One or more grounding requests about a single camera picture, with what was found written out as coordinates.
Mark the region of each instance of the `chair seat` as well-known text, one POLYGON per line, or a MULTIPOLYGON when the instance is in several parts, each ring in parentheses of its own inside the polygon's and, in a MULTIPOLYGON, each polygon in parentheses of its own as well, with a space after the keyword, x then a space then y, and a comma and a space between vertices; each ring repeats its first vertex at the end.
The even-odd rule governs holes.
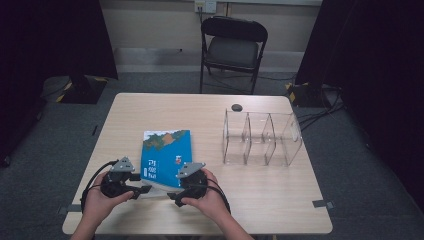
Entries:
POLYGON ((254 69, 259 46, 256 42, 214 37, 205 61, 212 64, 254 69))

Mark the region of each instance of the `person's left hand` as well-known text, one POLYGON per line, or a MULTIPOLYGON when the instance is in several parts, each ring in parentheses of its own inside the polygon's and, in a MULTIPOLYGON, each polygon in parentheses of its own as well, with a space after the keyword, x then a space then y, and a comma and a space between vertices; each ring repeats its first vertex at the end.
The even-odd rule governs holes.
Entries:
POLYGON ((132 191, 123 193, 120 196, 109 198, 100 191, 100 185, 103 177, 107 174, 104 172, 97 176, 94 180, 93 187, 88 191, 87 199, 85 201, 83 219, 89 220, 90 223, 97 226, 112 212, 112 209, 127 200, 129 200, 134 193, 132 191))

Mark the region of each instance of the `gray carpet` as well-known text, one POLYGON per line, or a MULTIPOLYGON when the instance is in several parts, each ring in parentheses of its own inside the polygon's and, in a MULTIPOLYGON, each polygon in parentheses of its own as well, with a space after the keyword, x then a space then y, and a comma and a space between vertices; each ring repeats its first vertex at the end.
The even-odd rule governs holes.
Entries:
MULTIPOLYGON (((261 74, 264 78, 258 79, 255 94, 284 95, 284 84, 293 75, 261 74)), ((217 79, 249 90, 248 79, 217 79)), ((0 239, 68 239, 62 232, 65 216, 57 210, 73 199, 114 96, 197 93, 199 73, 121 73, 119 81, 106 85, 96 105, 56 103, 55 90, 66 81, 66 77, 46 80, 43 94, 48 104, 41 120, 11 155, 11 166, 0 169, 0 239)), ((205 86, 204 93, 241 94, 214 78, 206 81, 225 87, 205 86)), ((329 98, 335 99, 334 93, 329 98)), ((299 119, 321 110, 294 108, 299 119)), ((333 231, 279 239, 424 239, 422 213, 392 171, 366 147, 360 126, 345 109, 322 117, 302 134, 323 197, 336 206, 329 210, 333 231)))

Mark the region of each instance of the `chair backrest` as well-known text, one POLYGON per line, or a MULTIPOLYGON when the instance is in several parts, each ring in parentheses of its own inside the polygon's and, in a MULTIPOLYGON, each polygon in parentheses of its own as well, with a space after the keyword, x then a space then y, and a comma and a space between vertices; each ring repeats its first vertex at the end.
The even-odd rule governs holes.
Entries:
POLYGON ((268 31, 255 21, 236 19, 224 16, 213 16, 203 21, 202 35, 249 40, 266 43, 268 31))

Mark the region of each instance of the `clear acrylic box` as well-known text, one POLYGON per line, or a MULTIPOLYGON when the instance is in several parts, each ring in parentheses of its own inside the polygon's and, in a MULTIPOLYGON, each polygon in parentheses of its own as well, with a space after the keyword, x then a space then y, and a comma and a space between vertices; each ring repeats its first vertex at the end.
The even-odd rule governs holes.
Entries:
POLYGON ((224 163, 289 166, 302 146, 294 114, 226 111, 224 163))

